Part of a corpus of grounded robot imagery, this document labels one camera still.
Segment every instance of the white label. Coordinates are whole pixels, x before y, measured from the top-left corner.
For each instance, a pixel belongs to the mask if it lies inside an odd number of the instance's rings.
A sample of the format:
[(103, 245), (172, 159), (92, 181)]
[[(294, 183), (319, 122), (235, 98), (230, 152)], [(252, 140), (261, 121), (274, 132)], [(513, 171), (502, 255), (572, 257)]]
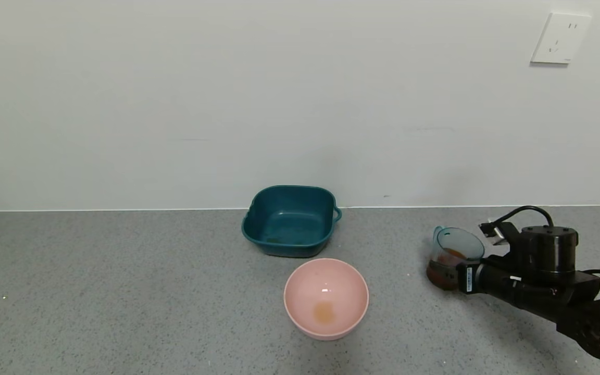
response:
[(473, 268), (467, 268), (467, 293), (471, 292), (471, 273)]

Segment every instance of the electrical outlet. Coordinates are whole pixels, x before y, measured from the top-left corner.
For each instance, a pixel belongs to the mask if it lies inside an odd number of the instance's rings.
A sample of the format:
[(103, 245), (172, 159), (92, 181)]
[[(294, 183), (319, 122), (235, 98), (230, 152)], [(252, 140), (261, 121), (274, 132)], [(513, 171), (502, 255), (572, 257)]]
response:
[(531, 61), (569, 64), (573, 61), (590, 22), (590, 15), (550, 14)]

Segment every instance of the teal plastic basin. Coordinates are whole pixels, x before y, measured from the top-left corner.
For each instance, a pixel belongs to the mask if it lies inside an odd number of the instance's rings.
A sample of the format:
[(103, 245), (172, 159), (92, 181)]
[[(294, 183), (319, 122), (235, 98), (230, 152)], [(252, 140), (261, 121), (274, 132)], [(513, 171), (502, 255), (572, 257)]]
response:
[(256, 194), (242, 233), (265, 254), (309, 258), (321, 252), (340, 219), (335, 196), (326, 189), (278, 185)]

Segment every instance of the gray countertop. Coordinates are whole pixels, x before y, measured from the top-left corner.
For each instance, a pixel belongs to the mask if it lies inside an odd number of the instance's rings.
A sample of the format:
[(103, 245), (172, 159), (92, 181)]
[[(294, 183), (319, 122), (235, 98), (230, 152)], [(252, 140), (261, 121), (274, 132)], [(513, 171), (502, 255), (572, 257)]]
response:
[[(600, 373), (552, 323), (424, 276), (435, 225), (509, 210), (345, 209), (319, 257), (371, 299), (335, 342), (292, 325), (283, 287), (307, 260), (260, 253), (244, 211), (0, 213), (0, 373)], [(549, 210), (581, 235), (577, 268), (600, 268), (600, 207)]]

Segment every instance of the brown liquid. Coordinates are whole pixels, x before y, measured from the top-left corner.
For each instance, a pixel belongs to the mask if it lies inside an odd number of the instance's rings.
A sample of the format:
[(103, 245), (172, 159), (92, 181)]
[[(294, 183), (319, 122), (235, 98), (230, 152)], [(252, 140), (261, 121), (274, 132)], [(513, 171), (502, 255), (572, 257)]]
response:
[[(453, 249), (443, 249), (445, 253), (439, 254), (436, 261), (446, 266), (457, 266), (462, 259), (467, 259), (462, 253)], [(443, 290), (456, 290), (458, 287), (457, 279), (448, 279), (442, 273), (433, 270), (427, 265), (426, 275), (429, 281)]]
[(321, 324), (330, 324), (335, 321), (333, 303), (321, 301), (314, 306), (314, 319)]

